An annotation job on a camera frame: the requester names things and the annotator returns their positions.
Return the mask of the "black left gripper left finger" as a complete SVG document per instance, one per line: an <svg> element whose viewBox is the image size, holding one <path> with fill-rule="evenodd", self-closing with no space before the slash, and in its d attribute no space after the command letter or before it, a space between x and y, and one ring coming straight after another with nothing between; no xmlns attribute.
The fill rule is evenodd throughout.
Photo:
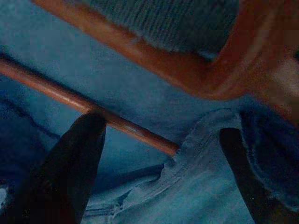
<svg viewBox="0 0 299 224"><path fill-rule="evenodd" d="M79 117L9 203L11 224L79 224L105 143L106 120Z"/></svg>

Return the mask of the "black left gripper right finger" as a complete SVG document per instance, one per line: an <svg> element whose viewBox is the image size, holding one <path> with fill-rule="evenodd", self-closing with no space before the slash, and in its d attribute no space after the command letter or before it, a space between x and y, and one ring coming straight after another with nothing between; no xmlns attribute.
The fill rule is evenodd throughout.
<svg viewBox="0 0 299 224"><path fill-rule="evenodd" d="M235 128L221 129L220 144L254 222L256 224L297 224L299 213L291 211L277 199L270 197L270 192L255 178L247 159L241 131Z"/></svg>

